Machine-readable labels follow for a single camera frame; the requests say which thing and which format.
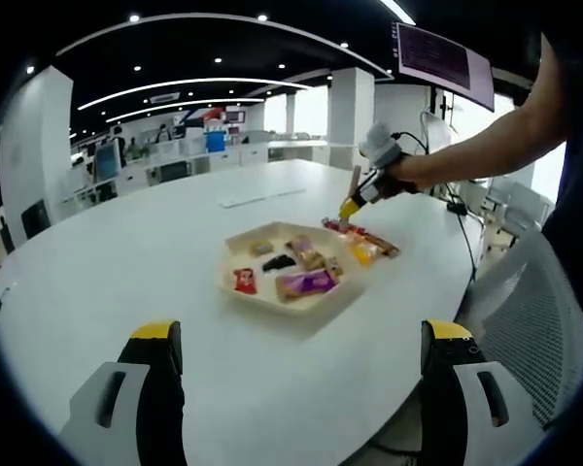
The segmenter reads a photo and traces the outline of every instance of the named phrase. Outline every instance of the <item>white table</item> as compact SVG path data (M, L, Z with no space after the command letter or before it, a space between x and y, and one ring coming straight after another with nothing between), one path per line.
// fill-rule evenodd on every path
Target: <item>white table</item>
M301 160L164 183L65 220L0 269L0 337L51 431L69 399L130 333L182 324L184 446L191 465L337 465L395 413L420 377L421 322L451 320L471 264L444 203L422 194L367 206L354 222L401 248L336 316L244 309L216 289L224 238L336 216L350 172ZM236 196L306 188L232 209ZM480 227L464 221L476 254Z

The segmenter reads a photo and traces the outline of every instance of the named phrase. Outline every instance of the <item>white pillar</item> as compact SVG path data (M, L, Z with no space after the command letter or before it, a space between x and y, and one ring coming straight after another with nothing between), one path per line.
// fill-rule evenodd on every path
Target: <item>white pillar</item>
M69 116L73 82L53 67L11 101L0 132L0 185L7 224L18 248L26 242L21 214L44 200L52 224L71 169Z
M292 134L294 132L293 116L295 115L295 94L287 94L288 105L286 107L287 119L285 132Z
M263 131L265 122L265 104L255 104L246 111L246 130Z
M374 77L360 68L332 73L328 140L357 145L373 124Z

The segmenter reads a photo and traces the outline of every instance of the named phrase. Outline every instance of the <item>black ceiling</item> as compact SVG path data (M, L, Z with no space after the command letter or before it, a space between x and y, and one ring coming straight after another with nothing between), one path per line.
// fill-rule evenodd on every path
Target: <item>black ceiling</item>
M417 25L444 35L489 57L493 66L531 78L535 72L527 45L530 33L505 2L491 0L398 0ZM42 66L53 64L74 81L71 125L76 132L102 131L108 117L141 110L143 99L170 91L182 100L239 97L261 84L208 83L142 91L78 111L77 107L105 95L132 87L190 78L234 77L283 80L327 68L360 66L376 77L381 73L340 50L311 39L267 27L233 20L179 18L137 23L94 38L56 57L57 51L103 28L141 17L176 13L218 13L256 17L292 26L350 50L378 66L395 68L391 52L391 21L395 16L378 0L243 0L226 3L190 1L112 1L54 6L35 11L46 15L43 34L29 36L30 56ZM215 64L221 57L223 63ZM286 68L278 68L284 63ZM133 67L142 66L140 72ZM319 83L313 80L311 85ZM279 92L289 91L280 88Z

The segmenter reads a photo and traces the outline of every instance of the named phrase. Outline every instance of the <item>chair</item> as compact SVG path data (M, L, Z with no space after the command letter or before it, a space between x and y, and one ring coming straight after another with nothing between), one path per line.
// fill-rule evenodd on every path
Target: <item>chair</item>
M512 195L514 182L507 177L493 178L488 188L486 199L493 203L493 212L497 207L506 206Z
M546 428L583 382L583 313L544 236L528 232L466 292L457 322L533 399Z
M514 246L516 240L530 229L540 229L546 219L549 206L542 196L523 186L514 183L507 206L499 209L497 221L499 229L512 236L509 247Z

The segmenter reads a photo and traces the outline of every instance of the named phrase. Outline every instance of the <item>hexagonal tray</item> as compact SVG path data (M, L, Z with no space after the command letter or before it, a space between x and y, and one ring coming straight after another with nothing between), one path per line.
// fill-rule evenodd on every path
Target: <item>hexagonal tray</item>
M299 264L296 264L282 270L271 270L264 273L261 266L271 258L281 254L287 254L296 260L293 252L286 248L285 243L299 234L307 235L316 250L324 257L335 256L344 273L339 277L339 284L327 293L282 302L277 295L275 279L282 275L304 272L304 270ZM253 257L250 254L251 244L266 240L272 243L274 250L268 254ZM234 289L233 270L245 267L250 267L255 272L257 294L246 294ZM271 311L304 316L328 306L347 306L350 304L364 291L363 272L363 268L350 253L348 247L340 240L338 233L324 228L273 222L225 241L219 286L234 297Z

